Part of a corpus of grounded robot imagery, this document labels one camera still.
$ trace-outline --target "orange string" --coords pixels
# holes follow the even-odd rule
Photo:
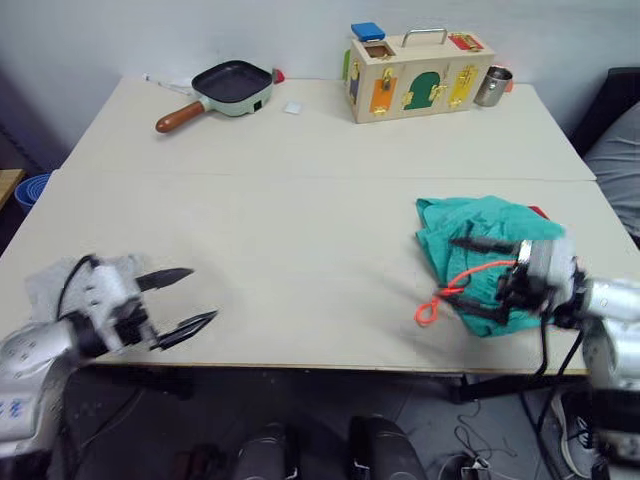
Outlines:
[[[497,260],[495,262],[485,263],[484,265],[480,265],[479,267],[473,267],[473,268],[470,268],[469,270],[465,270],[464,272],[459,273],[458,275],[453,277],[453,280],[451,280],[445,288],[441,288],[431,298],[431,301],[429,303],[420,305],[418,307],[418,310],[416,310],[416,314],[413,316],[413,319],[421,327],[426,327],[427,325],[435,322],[436,319],[438,318],[438,305],[440,304],[440,300],[443,297],[449,297],[451,295],[457,295],[459,293],[464,292],[465,287],[456,286],[460,280],[462,280],[465,277],[468,277],[469,275],[473,275],[474,273],[478,273],[483,270],[487,270],[489,268],[513,267],[515,263],[516,263],[515,260]],[[429,316],[429,318],[423,318],[422,313],[427,309],[431,309],[431,315]]]

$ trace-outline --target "teal towel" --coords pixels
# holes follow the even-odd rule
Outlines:
[[[514,257],[498,253],[482,254],[453,246],[449,240],[457,237],[491,237],[517,242],[547,240],[562,237],[564,229],[542,218],[524,205],[488,196],[479,199],[447,198],[418,199],[418,215],[424,228],[416,233],[438,281],[449,283],[457,274],[495,260]],[[465,297],[488,307],[497,307],[495,294],[498,277],[506,267],[491,268],[471,277]],[[506,326],[475,315],[458,312],[467,327],[480,337],[505,335],[540,325],[540,320],[521,310],[512,310]]]

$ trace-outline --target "frying pan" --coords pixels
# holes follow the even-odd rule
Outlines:
[[[170,132],[210,110],[230,117],[257,112],[271,96],[273,79],[255,65],[231,60],[195,76],[191,86],[200,93],[198,100],[158,120],[158,132]]]

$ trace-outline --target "wooden box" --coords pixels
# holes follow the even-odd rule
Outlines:
[[[353,39],[346,88],[356,122],[466,110],[494,55],[477,35],[445,29]]]

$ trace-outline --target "silver cup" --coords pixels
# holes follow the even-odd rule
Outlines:
[[[513,74],[504,67],[493,65],[484,77],[474,102],[483,107],[493,107],[498,103]]]

